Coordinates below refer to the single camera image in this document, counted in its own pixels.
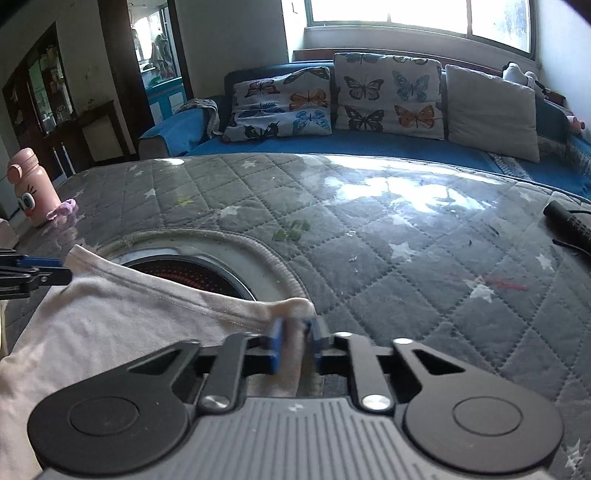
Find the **white plush toy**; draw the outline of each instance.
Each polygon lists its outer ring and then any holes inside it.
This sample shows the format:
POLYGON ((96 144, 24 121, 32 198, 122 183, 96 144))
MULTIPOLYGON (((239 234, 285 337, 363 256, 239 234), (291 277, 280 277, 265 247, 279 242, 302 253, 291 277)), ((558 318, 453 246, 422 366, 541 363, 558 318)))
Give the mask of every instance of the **white plush toy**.
POLYGON ((533 91, 535 91, 535 95, 538 98, 545 98, 546 97, 546 89, 545 87, 538 81, 538 77, 535 75, 534 72, 525 72, 521 71, 519 65, 516 63, 509 63, 505 66, 503 70, 503 80, 508 80, 509 82, 519 83, 520 85, 527 85, 533 91))

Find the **quilted tablecloth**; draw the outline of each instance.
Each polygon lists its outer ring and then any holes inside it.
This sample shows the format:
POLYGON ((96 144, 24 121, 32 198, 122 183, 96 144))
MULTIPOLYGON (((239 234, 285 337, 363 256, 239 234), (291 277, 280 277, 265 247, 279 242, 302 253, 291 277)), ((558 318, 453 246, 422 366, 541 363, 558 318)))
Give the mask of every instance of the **quilted tablecloth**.
MULTIPOLYGON (((249 235, 299 276, 331 330, 412 338, 553 401, 566 433, 551 473, 591 478, 589 263, 552 244, 542 214, 550 199, 591 210, 586 200, 438 164, 294 154, 99 167, 59 194, 76 215, 31 231, 22 252, 63 259, 74 244, 162 228, 249 235)), ((10 302, 9 346, 45 291, 10 302)))

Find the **orange butterfly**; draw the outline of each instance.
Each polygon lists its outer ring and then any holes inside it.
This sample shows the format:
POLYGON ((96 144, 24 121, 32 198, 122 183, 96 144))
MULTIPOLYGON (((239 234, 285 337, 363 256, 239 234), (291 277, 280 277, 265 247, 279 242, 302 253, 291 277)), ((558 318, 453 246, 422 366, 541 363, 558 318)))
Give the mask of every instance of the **orange butterfly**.
POLYGON ((410 112, 399 105, 395 105, 394 109, 398 114, 398 122, 404 128, 410 128, 412 124, 416 124, 418 128, 419 122, 421 123, 421 126, 425 128, 433 128, 435 126, 435 110, 433 110, 431 105, 426 106, 418 113, 410 112))
POLYGON ((314 90, 312 94, 310 94, 310 91, 308 90, 308 95, 303 93, 294 93, 292 96, 290 96, 290 100, 290 111, 313 105, 327 108, 329 105, 326 101, 326 92, 324 90, 320 90, 319 88, 314 90))

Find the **pink water bottle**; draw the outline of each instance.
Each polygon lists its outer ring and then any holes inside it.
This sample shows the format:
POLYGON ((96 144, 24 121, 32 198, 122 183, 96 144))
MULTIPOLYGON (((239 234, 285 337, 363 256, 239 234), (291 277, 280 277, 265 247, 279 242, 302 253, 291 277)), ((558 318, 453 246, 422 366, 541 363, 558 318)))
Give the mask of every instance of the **pink water bottle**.
POLYGON ((60 203, 56 190, 45 169, 39 165, 35 152, 23 148, 8 164, 8 181, 14 185, 18 206, 31 220, 33 226, 41 226, 46 215, 60 203))

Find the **window sill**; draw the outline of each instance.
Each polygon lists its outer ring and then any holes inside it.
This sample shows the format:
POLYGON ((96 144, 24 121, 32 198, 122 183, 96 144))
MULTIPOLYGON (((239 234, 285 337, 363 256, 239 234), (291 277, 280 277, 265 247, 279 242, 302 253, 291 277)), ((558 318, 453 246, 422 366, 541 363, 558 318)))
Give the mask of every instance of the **window sill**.
POLYGON ((540 74, 534 60, 486 43, 435 31, 381 25, 322 25, 306 27, 304 48, 369 48, 416 52, 502 70, 510 61, 523 71, 540 74))

